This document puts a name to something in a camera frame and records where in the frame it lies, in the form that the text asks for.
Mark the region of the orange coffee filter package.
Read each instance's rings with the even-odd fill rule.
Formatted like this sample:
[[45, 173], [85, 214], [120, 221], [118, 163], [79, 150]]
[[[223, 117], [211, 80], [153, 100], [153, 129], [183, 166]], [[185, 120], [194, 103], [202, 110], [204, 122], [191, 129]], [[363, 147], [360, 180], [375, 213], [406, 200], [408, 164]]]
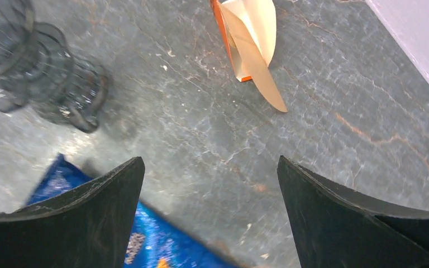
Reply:
[[245, 24], [263, 59], [269, 65], [277, 39], [277, 14], [274, 2], [272, 0], [224, 2], [210, 0], [210, 5], [237, 80], [240, 82], [251, 80], [220, 7], [225, 6]]

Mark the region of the black coffee dripper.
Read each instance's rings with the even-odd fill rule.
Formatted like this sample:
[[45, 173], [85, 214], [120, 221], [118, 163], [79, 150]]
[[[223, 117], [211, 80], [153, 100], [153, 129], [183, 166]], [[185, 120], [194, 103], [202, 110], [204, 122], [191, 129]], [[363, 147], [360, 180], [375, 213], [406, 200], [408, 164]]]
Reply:
[[0, 112], [20, 109], [29, 99], [26, 72], [35, 61], [34, 23], [31, 1], [0, 1]]

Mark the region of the brown paper coffee filter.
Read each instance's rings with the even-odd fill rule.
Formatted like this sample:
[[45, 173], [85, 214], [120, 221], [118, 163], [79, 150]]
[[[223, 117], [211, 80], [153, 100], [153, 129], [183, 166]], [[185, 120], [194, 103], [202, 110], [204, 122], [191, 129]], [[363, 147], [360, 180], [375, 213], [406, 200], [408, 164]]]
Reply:
[[251, 76], [262, 96], [278, 111], [288, 110], [268, 70], [267, 64], [242, 20], [225, 6], [220, 7], [232, 38]]

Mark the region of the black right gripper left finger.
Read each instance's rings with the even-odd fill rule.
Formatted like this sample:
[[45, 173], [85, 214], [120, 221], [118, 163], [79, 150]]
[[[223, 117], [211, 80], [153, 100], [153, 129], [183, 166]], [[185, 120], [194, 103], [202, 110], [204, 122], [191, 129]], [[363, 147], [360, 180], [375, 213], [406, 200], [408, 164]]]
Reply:
[[134, 157], [65, 193], [0, 213], [0, 267], [122, 267], [144, 173]]

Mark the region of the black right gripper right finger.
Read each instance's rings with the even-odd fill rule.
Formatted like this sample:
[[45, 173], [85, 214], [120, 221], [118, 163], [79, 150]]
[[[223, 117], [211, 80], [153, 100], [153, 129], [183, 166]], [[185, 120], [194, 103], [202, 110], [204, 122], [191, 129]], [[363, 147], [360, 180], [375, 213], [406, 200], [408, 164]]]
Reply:
[[429, 267], [429, 211], [365, 195], [284, 156], [277, 174], [302, 267]]

